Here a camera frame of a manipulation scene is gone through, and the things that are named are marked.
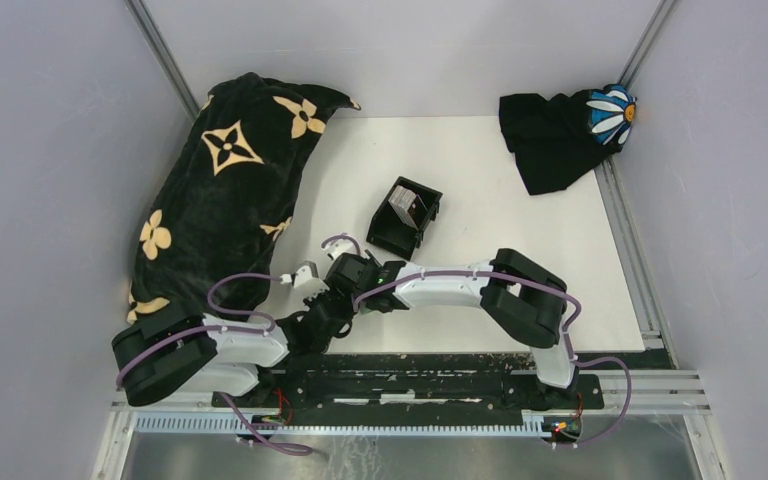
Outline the black plastic bin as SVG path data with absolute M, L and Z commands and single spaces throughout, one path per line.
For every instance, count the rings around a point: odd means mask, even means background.
M 395 185 L 409 188 L 422 198 L 427 208 L 427 213 L 418 230 L 414 230 L 402 223 L 387 203 L 387 197 L 393 191 Z M 436 220 L 440 212 L 442 197 L 443 193 L 438 190 L 404 176 L 398 177 L 373 214 L 367 231 L 366 241 L 401 259 L 410 261 L 415 251 L 421 246 L 425 231 Z

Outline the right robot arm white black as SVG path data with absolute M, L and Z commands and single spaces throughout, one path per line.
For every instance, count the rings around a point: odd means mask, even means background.
M 335 257 L 319 298 L 329 301 L 340 325 L 361 310 L 380 313 L 428 306 L 480 309 L 534 358 L 537 392 L 551 408 L 578 393 L 578 368 L 568 335 L 581 303 L 566 283 L 514 249 L 464 266 L 423 266 L 408 261 L 378 263 L 371 256 Z

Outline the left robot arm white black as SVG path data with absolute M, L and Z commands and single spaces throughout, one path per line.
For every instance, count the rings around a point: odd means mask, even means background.
M 119 368 L 115 383 L 135 407 L 177 392 L 225 392 L 251 406 L 267 404 L 274 379 L 262 369 L 304 355 L 323 354 L 346 336 L 356 314 L 352 300 L 322 293 L 307 308 L 263 325 L 173 308 L 139 320 L 111 342 Z

